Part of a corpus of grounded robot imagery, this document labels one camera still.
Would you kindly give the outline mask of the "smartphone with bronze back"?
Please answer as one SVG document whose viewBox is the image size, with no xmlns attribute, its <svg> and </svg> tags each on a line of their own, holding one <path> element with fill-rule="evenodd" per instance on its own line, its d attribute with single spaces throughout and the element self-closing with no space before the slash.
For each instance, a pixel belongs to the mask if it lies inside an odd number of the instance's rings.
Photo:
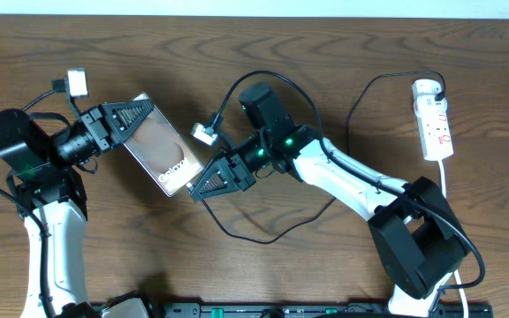
<svg viewBox="0 0 509 318">
<path fill-rule="evenodd" d="M 124 143 L 140 166 L 168 196 L 189 186 L 204 167 L 149 96 L 141 93 L 134 102 L 151 102 L 152 111 Z"/>
</svg>

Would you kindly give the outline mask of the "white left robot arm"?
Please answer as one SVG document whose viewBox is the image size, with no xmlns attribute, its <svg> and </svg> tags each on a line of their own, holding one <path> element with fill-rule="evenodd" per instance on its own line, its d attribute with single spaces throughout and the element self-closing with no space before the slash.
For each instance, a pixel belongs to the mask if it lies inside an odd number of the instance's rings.
<svg viewBox="0 0 509 318">
<path fill-rule="evenodd" d="M 155 308 L 138 292 L 92 305 L 84 269 L 87 195 L 85 163 L 128 141 L 152 112 L 148 100 L 105 103 L 48 135 L 43 119 L 57 113 L 0 111 L 0 156 L 11 171 L 6 194 L 16 204 L 29 239 L 24 317 L 152 317 Z"/>
</svg>

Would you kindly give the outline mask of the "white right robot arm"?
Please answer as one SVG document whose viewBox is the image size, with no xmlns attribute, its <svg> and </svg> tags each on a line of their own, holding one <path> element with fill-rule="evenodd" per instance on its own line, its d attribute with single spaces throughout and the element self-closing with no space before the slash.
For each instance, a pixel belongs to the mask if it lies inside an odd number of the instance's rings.
<svg viewBox="0 0 509 318">
<path fill-rule="evenodd" d="M 244 90 L 239 102 L 256 133 L 216 152 L 189 187 L 193 200 L 246 191 L 266 166 L 316 186 L 367 222 L 395 284 L 389 312 L 433 315 L 449 277 L 471 251 L 442 189 L 425 177 L 408 183 L 372 170 L 318 130 L 296 125 L 268 83 Z"/>
</svg>

